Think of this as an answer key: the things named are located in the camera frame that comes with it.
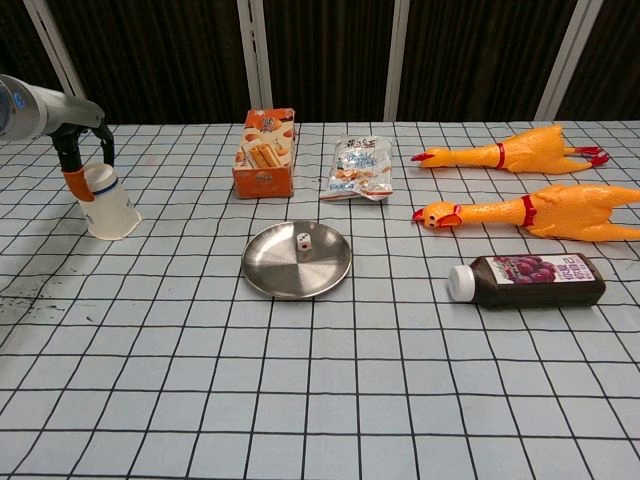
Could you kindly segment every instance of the cookie package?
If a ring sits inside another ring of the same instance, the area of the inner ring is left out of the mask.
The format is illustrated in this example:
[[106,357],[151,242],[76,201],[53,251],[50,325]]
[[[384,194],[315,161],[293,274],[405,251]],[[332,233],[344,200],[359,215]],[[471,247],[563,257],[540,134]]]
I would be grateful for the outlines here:
[[292,108],[249,111],[233,164],[238,197],[293,195],[294,115]]
[[388,137],[341,137],[322,200],[365,197],[382,200],[393,193],[391,147]]

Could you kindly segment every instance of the bottle label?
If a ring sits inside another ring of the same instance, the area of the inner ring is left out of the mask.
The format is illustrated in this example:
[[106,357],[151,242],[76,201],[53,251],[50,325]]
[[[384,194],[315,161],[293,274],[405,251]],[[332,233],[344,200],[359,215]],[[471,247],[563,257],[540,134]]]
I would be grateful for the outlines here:
[[500,284],[589,282],[595,280],[578,255],[514,255],[487,257]]

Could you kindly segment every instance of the plastic bag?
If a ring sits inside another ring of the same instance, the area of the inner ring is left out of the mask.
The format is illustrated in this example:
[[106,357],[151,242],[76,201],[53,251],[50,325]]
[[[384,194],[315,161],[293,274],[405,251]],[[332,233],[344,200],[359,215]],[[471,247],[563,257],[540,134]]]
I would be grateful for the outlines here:
[[342,137],[333,155],[331,175],[322,200],[362,196],[382,200],[393,193],[388,137]]

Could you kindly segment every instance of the dark background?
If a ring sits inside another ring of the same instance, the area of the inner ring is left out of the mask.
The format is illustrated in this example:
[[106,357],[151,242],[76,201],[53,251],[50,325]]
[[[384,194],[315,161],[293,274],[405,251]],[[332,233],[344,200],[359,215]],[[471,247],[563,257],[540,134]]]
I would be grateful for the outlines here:
[[[397,119],[532,120],[576,0],[414,0]],[[49,0],[87,96],[113,123],[241,122],[236,0]],[[300,121],[380,121],[393,0],[264,0],[273,101]],[[640,0],[605,0],[558,118],[640,118]],[[21,0],[0,1],[0,71],[60,89]]]

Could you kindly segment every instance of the white dice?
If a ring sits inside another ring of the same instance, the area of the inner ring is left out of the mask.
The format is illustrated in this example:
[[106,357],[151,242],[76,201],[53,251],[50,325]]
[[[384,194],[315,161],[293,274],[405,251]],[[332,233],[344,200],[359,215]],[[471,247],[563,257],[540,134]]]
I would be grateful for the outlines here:
[[296,241],[298,242],[299,252],[311,250],[311,235],[308,233],[299,233],[296,235]]

